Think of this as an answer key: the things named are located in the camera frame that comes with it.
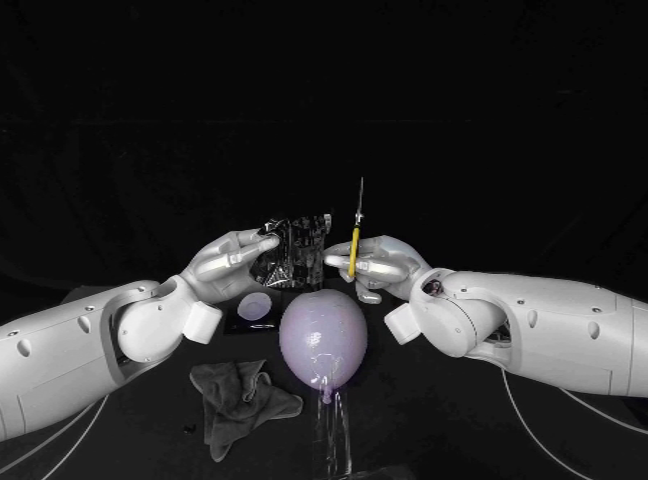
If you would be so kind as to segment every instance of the cable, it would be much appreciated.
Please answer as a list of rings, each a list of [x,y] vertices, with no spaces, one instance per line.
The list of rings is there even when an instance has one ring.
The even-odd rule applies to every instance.
[[[105,397],[105,400],[104,400],[104,403],[101,404],[101,408],[98,409],[98,413],[101,413],[101,409],[104,408],[104,405],[105,405],[105,402],[108,400],[108,396]],[[69,424],[60,429],[60,431],[26,454],[23,455],[20,458],[17,458],[17,460],[14,460],[6,467],[3,467],[0,469],[0,475],[7,471],[10,470],[19,463],[21,463],[65,432],[66,430],[69,429],[69,427],[72,427],[72,425],[78,422],[78,420],[86,415],[86,412],[94,408],[94,403],[85,408],[83,412],[76,416],[76,418],[69,422]]]
[[[507,374],[506,374],[504,369],[502,369],[502,376],[504,377],[504,386],[507,387],[509,399],[512,400],[512,405],[513,405],[513,407],[515,407],[516,414],[519,415],[519,419],[522,420],[522,423],[523,423],[523,426],[525,426],[525,428],[526,428],[526,431],[529,432],[529,434],[530,434],[533,440],[536,441],[538,445],[539,445],[540,448],[545,450],[545,453],[552,457],[552,459],[553,459],[577,476],[579,476],[579,477],[584,478],[585,480],[592,480],[591,477],[587,477],[585,475],[582,475],[577,470],[574,470],[574,468],[571,468],[571,467],[562,462],[562,460],[559,460],[559,458],[551,453],[551,451],[548,450],[548,448],[545,448],[545,445],[540,443],[540,440],[538,440],[536,436],[533,435],[533,432],[530,431],[529,426],[526,425],[526,421],[523,420],[522,412],[519,411],[519,407],[516,406],[515,397],[512,396],[512,390],[510,390],[510,388],[509,388]]]
[[[592,407],[581,398],[578,398],[575,395],[572,395],[566,390],[561,388],[561,390],[587,407],[590,408],[598,415],[605,417],[610,421],[615,422],[618,425],[621,425],[624,428],[628,428],[630,430],[634,430],[639,433],[643,433],[644,435],[648,435],[648,430],[644,430],[643,428],[636,427],[634,425],[630,425],[628,423],[624,423],[621,420],[617,418],[613,418],[607,413],[602,413],[595,407]]]
[[[94,420],[91,421],[89,423],[89,426],[86,427],[86,430],[85,432],[82,433],[82,436],[79,437],[79,441],[75,443],[75,446],[72,447],[72,449],[69,450],[68,454],[65,455],[65,458],[60,460],[60,463],[55,466],[55,468],[50,470],[50,472],[47,473],[47,475],[43,477],[42,480],[46,480],[47,477],[50,477],[50,475],[55,473],[55,471],[58,470],[58,468],[60,468],[60,465],[65,463],[65,460],[69,458],[69,456],[72,455],[72,452],[75,451],[75,448],[78,447],[78,445],[82,443],[82,440],[83,440],[83,437],[86,436],[86,434],[89,433],[89,430],[91,430],[91,427],[94,426],[94,423],[98,419],[98,416],[101,415],[101,410],[104,409],[104,406],[105,406],[105,402],[108,401],[108,395],[105,396],[105,399],[104,399],[104,403],[101,404],[101,407],[98,408],[98,412],[96,412],[96,416],[94,417]]]

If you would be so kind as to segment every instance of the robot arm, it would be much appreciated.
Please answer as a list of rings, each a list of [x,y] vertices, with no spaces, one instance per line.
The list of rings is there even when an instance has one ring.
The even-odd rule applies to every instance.
[[[569,280],[434,269],[386,325],[564,389],[648,398],[648,304]],[[504,338],[496,332],[504,331]]]
[[[0,442],[59,422],[158,366],[222,312],[180,275],[130,283],[0,327]]]

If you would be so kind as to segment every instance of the gray cloth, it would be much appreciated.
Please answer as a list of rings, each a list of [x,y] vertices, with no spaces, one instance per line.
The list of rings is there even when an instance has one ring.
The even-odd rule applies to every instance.
[[[192,369],[190,380],[205,403],[205,443],[216,462],[226,457],[233,442],[267,420],[297,417],[303,411],[303,398],[275,387],[269,375],[259,371],[265,361]]]

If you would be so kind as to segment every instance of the foil packet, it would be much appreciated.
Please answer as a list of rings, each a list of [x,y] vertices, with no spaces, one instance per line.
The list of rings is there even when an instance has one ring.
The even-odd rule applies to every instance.
[[[259,256],[249,270],[265,287],[301,293],[321,290],[324,240],[330,230],[330,214],[272,218],[265,223],[259,235],[281,239],[278,247]]]

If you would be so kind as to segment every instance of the inflated balloon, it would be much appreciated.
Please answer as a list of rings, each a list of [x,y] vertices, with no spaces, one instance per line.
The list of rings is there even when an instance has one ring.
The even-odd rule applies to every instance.
[[[350,379],[363,362],[367,326],[360,307],[337,290],[320,290],[295,298],[285,309],[280,329],[281,352],[295,376],[324,393]]]

